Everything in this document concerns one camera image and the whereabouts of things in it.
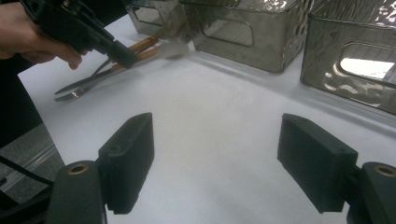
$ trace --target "white table surface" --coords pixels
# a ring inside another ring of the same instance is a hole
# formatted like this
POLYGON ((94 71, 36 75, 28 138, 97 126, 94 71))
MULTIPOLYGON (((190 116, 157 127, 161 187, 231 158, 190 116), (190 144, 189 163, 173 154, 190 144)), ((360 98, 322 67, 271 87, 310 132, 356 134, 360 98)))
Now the white table surface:
MULTIPOLYGON (((107 30, 125 45, 145 38, 127 16, 107 30)), ((346 223, 347 205, 320 215, 276 159, 283 113, 355 148, 359 166, 396 165, 395 117, 301 84, 302 53, 274 75, 191 50, 125 71, 75 101, 53 100, 105 59, 91 52, 76 71, 56 59, 20 78, 66 164, 95 160, 125 120, 153 114, 154 163, 132 213, 107 212, 110 224, 346 223)))

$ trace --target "metal tongs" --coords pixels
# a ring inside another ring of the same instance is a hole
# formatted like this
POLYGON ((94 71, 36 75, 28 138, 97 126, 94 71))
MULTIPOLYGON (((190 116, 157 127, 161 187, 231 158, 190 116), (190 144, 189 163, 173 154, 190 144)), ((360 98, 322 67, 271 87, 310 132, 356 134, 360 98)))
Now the metal tongs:
MULTIPOLYGON (((179 42, 165 43, 160 45, 159 47, 149 49, 150 47, 155 45, 158 40, 158 37, 151 36, 129 47, 131 51, 137 54, 137 63, 147 62, 149 59, 152 60, 159 57, 174 57, 185 54, 189 51, 187 44, 179 42)), ((111 60, 105 61, 104 63, 102 63, 102 65, 98 67, 98 69, 96 69, 96 71, 90 77, 72 83, 55 92, 55 101, 61 102, 77 99, 78 97, 85 94, 87 91, 91 90, 99 82, 119 74, 119 71, 125 70, 125 68, 116 63, 109 69, 100 72, 110 63, 111 60)))

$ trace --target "human hand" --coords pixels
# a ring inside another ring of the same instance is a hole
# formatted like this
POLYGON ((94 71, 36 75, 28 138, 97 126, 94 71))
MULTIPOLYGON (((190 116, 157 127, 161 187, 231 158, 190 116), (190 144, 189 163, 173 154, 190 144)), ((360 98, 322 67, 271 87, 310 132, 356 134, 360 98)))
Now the human hand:
POLYGON ((26 15, 21 3, 0 5, 0 59, 20 53, 32 63, 45 63, 55 57, 77 69, 81 55, 71 46, 44 34, 26 15))

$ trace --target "stainless steel bin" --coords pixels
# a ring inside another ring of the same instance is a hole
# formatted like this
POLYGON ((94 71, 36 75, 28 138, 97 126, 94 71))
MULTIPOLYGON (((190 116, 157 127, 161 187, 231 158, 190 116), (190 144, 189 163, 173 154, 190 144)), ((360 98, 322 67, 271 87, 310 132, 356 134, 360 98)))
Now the stainless steel bin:
POLYGON ((303 48, 318 0, 181 0, 196 49, 282 72, 303 48))
POLYGON ((301 81, 396 114, 394 0, 330 0, 309 15, 301 81))
POLYGON ((189 25, 178 0, 122 0, 139 34, 188 42, 189 25))

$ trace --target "brass insert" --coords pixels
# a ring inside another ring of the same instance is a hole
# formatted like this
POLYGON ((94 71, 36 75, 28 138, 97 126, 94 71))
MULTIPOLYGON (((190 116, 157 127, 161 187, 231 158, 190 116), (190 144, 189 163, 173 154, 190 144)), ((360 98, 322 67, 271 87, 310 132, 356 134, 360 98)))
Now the brass insert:
POLYGON ((86 172, 90 167, 86 164, 78 164, 73 166, 72 168, 69 169, 67 172, 69 175, 79 175, 84 172, 86 172))
POLYGON ((379 172, 381 175, 396 177, 396 169, 389 166, 377 165, 374 169, 379 172))

